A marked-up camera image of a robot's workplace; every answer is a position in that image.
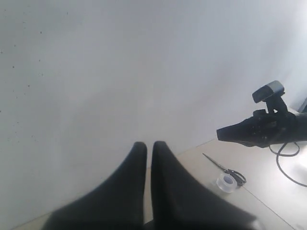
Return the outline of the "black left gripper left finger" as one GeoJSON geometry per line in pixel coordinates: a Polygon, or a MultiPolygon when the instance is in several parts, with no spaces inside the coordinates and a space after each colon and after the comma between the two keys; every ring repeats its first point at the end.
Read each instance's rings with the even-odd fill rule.
{"type": "Polygon", "coordinates": [[[147,147],[135,142],[122,164],[96,189],[56,210],[45,230],[141,230],[147,147]]]}

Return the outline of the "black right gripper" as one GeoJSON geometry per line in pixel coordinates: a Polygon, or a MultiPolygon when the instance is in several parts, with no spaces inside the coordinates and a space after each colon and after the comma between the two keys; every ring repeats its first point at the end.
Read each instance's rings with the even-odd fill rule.
{"type": "Polygon", "coordinates": [[[216,130],[217,139],[244,146],[266,148],[274,144],[307,140],[307,114],[288,112],[267,113],[264,109],[253,112],[252,118],[216,130]]]}

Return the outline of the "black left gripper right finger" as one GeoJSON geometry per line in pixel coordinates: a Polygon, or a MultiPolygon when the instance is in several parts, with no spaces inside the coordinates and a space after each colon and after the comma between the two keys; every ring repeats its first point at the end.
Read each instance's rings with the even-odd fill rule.
{"type": "Polygon", "coordinates": [[[262,230],[256,216],[199,183],[164,141],[153,145],[153,224],[156,230],[262,230]]]}

